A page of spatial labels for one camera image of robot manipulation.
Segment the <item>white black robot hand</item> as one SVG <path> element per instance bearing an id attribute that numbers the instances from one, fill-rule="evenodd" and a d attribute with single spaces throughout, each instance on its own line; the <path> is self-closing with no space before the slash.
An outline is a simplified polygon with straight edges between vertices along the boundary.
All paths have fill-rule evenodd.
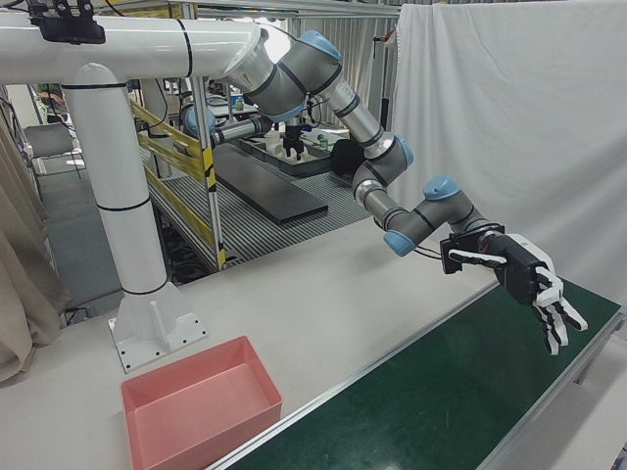
<path id="1" fill-rule="evenodd" d="M 496 229 L 452 234 L 440 242 L 440 250 L 445 273 L 461 271 L 465 263 L 488 267 L 518 303 L 532 306 L 551 355 L 568 345 L 568 324 L 578 331 L 588 329 L 586 319 L 564 296 L 551 257 L 522 235 Z"/>

